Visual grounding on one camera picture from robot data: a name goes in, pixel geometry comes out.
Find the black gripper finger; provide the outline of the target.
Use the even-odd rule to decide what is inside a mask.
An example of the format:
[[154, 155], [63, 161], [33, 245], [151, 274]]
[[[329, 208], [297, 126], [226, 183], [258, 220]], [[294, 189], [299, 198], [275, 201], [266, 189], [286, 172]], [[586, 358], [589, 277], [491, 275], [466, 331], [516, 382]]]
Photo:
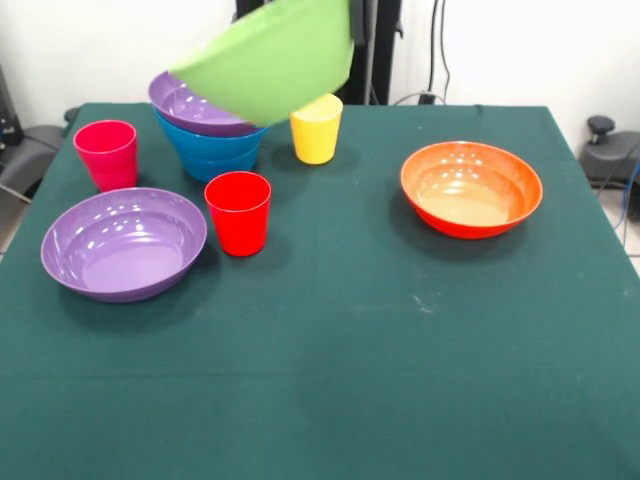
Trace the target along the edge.
[[364, 46], [368, 41], [368, 6], [366, 0], [350, 0], [350, 32], [356, 46]]

